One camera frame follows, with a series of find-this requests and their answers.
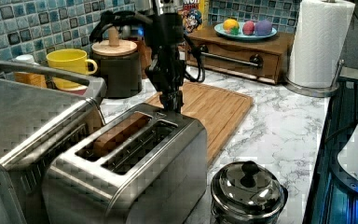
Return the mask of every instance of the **plate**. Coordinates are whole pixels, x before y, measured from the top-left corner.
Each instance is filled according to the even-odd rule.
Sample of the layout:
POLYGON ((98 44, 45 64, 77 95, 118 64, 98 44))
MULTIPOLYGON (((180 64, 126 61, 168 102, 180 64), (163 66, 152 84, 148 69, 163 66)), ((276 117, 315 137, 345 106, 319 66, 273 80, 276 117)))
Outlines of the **plate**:
POLYGON ((228 35, 228 34, 226 34, 225 30, 223 29, 223 23, 215 25, 214 30, 220 35, 223 35, 223 36, 226 36, 226 37, 229 37, 229 38, 233 38, 233 39, 239 39, 239 40, 259 40, 259 39, 268 38, 268 37, 271 37, 271 36, 277 34, 277 30, 272 27, 272 32, 271 32, 270 35, 262 35, 262 36, 244 35, 242 33, 242 27, 245 24, 245 22, 238 22, 238 24, 240 25, 240 30, 239 30, 238 35, 228 35))

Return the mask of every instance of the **kitchen counter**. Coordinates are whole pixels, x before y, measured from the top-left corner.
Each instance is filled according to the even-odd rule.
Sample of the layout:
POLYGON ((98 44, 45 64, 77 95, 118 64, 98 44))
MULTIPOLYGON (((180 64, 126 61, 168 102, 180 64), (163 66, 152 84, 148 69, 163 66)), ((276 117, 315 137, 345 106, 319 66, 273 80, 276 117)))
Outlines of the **kitchen counter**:
MULTIPOLYGON (((196 69, 190 73, 195 76, 196 69)), ((186 223, 209 223, 213 175, 226 164, 248 160, 269 169, 289 190, 278 223, 301 223, 329 99, 302 96, 282 85, 271 86, 212 71, 206 71, 204 84, 249 95, 254 98, 254 105, 209 167, 206 192, 186 223)), ((146 79, 143 90, 131 98, 103 100, 101 110, 106 122, 155 93, 146 79)))

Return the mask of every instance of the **drawer handle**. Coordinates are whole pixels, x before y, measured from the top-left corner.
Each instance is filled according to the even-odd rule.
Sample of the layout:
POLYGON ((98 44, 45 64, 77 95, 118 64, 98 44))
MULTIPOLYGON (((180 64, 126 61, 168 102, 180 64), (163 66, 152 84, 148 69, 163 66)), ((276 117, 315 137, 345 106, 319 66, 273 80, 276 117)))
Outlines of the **drawer handle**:
POLYGON ((224 56, 220 56, 220 55, 211 54, 208 52, 209 50, 205 45, 200 46, 200 51, 201 51, 201 55, 203 55, 205 57, 220 59, 220 60, 224 60, 224 61, 228 61, 228 62, 232 62, 232 63, 240 63, 242 65, 247 65, 247 66, 256 67, 256 68, 263 67, 263 58, 258 54, 252 55, 249 58, 249 62, 244 62, 244 61, 241 61, 238 59, 232 59, 232 58, 228 58, 228 57, 224 57, 224 56))

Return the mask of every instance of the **lemon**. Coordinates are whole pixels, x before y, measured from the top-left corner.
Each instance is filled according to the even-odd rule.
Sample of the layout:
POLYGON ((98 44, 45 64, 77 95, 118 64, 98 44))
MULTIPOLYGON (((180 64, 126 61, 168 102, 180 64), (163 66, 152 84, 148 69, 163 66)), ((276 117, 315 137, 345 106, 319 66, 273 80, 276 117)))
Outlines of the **lemon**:
POLYGON ((240 30, 240 25, 236 20, 227 19, 223 22, 223 29, 228 35, 237 35, 240 30))

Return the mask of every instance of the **toaster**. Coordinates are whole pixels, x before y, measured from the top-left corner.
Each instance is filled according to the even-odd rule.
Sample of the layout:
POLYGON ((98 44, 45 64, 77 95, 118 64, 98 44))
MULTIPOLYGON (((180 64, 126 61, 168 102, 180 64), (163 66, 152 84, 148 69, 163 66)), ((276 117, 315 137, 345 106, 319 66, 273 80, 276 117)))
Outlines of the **toaster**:
POLYGON ((206 190, 206 155, 197 119, 137 105, 50 165, 50 222, 183 223, 206 190))
POLYGON ((28 72, 88 86, 84 95, 0 78, 0 223, 49 223, 41 183, 51 162, 104 126, 101 78, 0 61, 0 77, 28 72))

